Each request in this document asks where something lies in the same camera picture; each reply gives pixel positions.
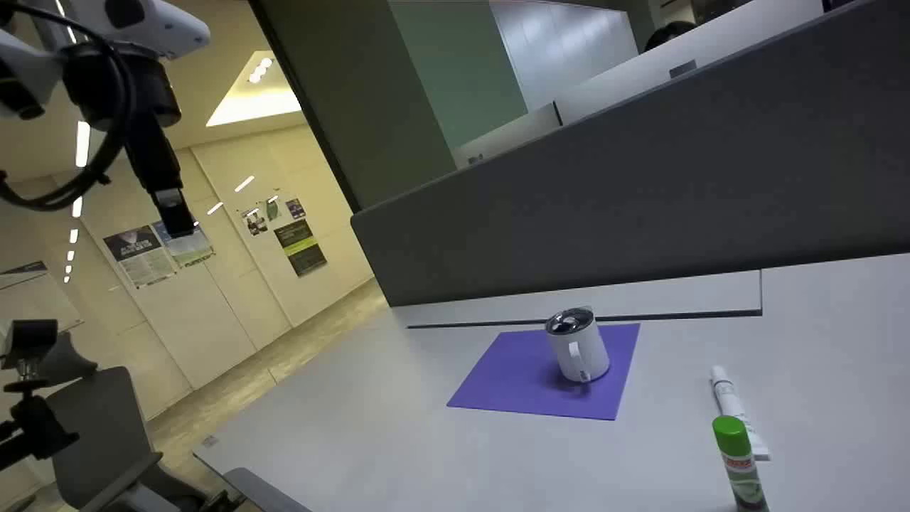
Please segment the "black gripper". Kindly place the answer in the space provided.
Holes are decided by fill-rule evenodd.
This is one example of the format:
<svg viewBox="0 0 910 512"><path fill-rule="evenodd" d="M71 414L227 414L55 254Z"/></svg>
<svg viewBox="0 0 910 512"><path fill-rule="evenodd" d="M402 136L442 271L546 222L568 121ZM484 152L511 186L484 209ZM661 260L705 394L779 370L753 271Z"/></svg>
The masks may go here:
<svg viewBox="0 0 910 512"><path fill-rule="evenodd" d="M139 186L153 193L166 230L173 240L190 236L194 217L166 136L182 121L166 67L152 52L102 52L82 44L65 54L62 82L91 128L120 136Z"/></svg>

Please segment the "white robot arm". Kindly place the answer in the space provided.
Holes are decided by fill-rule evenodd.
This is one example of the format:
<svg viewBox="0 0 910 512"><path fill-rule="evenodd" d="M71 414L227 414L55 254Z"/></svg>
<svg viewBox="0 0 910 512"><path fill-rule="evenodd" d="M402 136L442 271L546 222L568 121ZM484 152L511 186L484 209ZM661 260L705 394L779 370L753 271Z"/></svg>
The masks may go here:
<svg viewBox="0 0 910 512"><path fill-rule="evenodd" d="M22 196L0 180L0 199L62 212L127 158L166 230L194 233L180 160L166 132L182 121L166 59L211 44L211 30L172 0L0 0L0 115L36 121L58 87L102 132L98 155L61 187Z"/></svg>

